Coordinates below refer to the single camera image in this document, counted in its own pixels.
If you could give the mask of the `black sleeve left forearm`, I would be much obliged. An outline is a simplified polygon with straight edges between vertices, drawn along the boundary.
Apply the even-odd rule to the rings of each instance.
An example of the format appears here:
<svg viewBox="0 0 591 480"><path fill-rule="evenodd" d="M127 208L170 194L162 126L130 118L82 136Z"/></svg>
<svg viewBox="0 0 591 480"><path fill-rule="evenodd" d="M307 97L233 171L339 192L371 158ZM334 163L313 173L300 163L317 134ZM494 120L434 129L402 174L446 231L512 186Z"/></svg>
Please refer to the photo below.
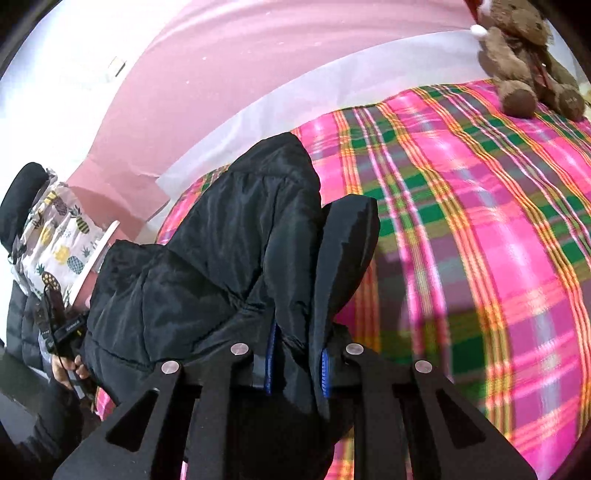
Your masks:
<svg viewBox="0 0 591 480"><path fill-rule="evenodd" d="M50 478L82 441L84 419L76 393L51 380L32 434L16 446L24 466Z"/></svg>

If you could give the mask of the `left hand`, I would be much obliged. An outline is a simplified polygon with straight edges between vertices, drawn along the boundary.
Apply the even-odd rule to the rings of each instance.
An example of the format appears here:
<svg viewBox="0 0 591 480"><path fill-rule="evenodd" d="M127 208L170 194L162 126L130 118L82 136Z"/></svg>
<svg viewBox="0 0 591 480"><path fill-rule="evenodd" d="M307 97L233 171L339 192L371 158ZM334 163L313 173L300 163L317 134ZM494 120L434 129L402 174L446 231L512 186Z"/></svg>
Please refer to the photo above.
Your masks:
<svg viewBox="0 0 591 480"><path fill-rule="evenodd" d="M80 355L77 355L73 360L57 355L51 355L51 369L53 378L69 390L74 389L70 374L73 374L80 380L85 380L90 377L90 373L83 364Z"/></svg>

